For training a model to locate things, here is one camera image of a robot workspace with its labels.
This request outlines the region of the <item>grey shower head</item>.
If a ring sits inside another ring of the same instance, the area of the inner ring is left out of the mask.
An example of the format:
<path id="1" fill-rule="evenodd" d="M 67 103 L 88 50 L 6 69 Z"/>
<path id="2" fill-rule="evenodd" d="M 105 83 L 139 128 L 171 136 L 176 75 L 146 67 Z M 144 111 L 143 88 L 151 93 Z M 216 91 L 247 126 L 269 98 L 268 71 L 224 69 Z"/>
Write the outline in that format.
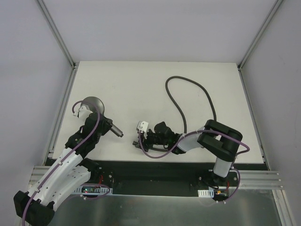
<path id="1" fill-rule="evenodd" d="M 97 97 L 86 97 L 82 102 L 81 105 L 86 105 L 89 107 L 90 111 L 92 113 L 99 113 L 100 116 L 104 116 L 105 106 L 103 102 L 97 98 Z M 112 125 L 112 128 L 110 129 L 111 132 L 113 132 L 118 137 L 123 137 L 123 132 L 114 124 Z"/>

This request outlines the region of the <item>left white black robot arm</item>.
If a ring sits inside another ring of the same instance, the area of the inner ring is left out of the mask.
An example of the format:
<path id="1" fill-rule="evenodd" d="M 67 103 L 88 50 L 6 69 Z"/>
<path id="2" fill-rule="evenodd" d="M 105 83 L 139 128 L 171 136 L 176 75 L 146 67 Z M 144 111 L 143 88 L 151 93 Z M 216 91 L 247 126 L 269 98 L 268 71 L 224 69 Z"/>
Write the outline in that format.
<path id="1" fill-rule="evenodd" d="M 15 194 L 16 214 L 22 219 L 23 226 L 47 226 L 76 188 L 99 179 L 99 165 L 87 155 L 112 126 L 111 119 L 91 113 L 84 125 L 69 137 L 61 155 L 42 178 L 28 191 Z"/>

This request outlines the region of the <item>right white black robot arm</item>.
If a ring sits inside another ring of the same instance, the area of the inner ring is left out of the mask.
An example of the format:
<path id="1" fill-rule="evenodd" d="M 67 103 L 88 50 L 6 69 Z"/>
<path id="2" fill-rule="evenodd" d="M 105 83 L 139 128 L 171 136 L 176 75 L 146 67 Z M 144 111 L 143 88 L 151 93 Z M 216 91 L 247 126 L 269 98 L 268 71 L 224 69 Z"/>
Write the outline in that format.
<path id="1" fill-rule="evenodd" d="M 164 152 L 174 154 L 205 148 L 216 156 L 212 182 L 222 186 L 228 181 L 229 170 L 235 161 L 239 146 L 242 145 L 242 133 L 214 120 L 208 120 L 202 128 L 187 134 L 173 132 L 165 122 L 158 123 L 154 131 L 147 127 L 147 122 L 138 122 L 138 141 L 133 142 L 136 148 L 146 153 L 155 145 L 161 145 Z"/>

